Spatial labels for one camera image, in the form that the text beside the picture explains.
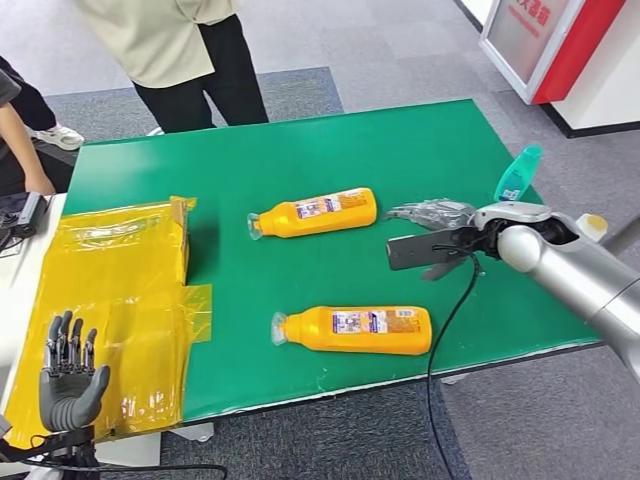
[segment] black pants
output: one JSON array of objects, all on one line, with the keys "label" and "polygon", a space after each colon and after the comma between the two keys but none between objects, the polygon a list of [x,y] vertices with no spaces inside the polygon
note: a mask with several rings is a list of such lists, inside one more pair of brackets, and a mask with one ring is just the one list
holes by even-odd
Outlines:
[{"label": "black pants", "polygon": [[35,87],[24,81],[9,62],[0,57],[0,70],[4,71],[22,89],[11,105],[18,112],[26,126],[32,130],[48,130],[56,126],[56,116]]},{"label": "black pants", "polygon": [[134,84],[165,133],[213,128],[207,92],[229,125],[266,123],[249,47],[236,15],[214,25],[198,25],[214,73],[167,88]]},{"label": "black pants", "polygon": [[[57,193],[66,193],[73,173],[71,165],[36,150],[40,163]],[[0,160],[0,197],[24,191],[24,172],[12,153]]]}]

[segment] yellow bottle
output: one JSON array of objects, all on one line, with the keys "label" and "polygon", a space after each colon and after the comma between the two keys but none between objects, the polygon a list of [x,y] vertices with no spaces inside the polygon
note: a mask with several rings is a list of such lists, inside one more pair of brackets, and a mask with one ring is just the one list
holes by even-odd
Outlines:
[{"label": "yellow bottle", "polygon": [[263,235],[288,238],[365,227],[374,223],[377,211],[376,199],[371,189],[354,188],[297,202],[282,202],[262,215],[250,213],[247,220],[254,240]]},{"label": "yellow bottle", "polygon": [[420,355],[431,345],[431,322],[420,307],[314,307],[276,313],[271,339],[312,350]]}]

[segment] clear bottle cap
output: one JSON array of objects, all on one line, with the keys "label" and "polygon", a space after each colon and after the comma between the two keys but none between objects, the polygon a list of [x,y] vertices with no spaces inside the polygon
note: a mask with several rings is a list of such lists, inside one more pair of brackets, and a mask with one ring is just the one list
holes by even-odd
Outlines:
[{"label": "clear bottle cap", "polygon": [[259,238],[262,238],[262,232],[260,231],[256,224],[258,224],[258,220],[260,219],[259,215],[256,215],[255,213],[250,213],[247,215],[247,226],[249,228],[249,235],[253,240],[258,240]]},{"label": "clear bottle cap", "polygon": [[274,345],[282,345],[287,341],[285,335],[285,322],[287,316],[284,313],[275,312],[271,319],[271,341]]}]

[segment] yellow plastic bag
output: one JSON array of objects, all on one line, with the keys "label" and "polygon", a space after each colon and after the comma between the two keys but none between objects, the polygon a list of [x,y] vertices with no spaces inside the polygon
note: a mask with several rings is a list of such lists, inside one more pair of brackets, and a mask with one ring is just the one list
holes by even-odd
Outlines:
[{"label": "yellow plastic bag", "polygon": [[95,365],[111,380],[96,438],[168,428],[181,420],[189,348],[211,334],[211,286],[185,287],[186,212],[168,202],[63,217],[42,265],[5,416],[7,439],[28,447],[47,432],[38,378],[54,315],[72,310],[83,336],[98,331]]}]

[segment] silver robotic arm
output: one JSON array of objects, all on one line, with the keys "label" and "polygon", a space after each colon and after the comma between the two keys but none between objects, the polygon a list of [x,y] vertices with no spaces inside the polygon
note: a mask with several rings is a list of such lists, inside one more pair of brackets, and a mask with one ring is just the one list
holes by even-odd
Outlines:
[{"label": "silver robotic arm", "polygon": [[[411,208],[415,217],[416,208]],[[583,319],[640,383],[640,273],[591,240],[574,220],[544,205],[497,203],[477,210],[465,223],[389,240],[389,265],[394,270],[436,265],[448,271],[448,265],[459,264],[473,251],[503,260]],[[458,250],[437,248],[443,245]]]},{"label": "silver robotic arm", "polygon": [[640,274],[580,232],[571,219],[550,218],[575,236],[558,242],[526,224],[509,226],[498,234],[500,258],[583,318],[640,383]]}]

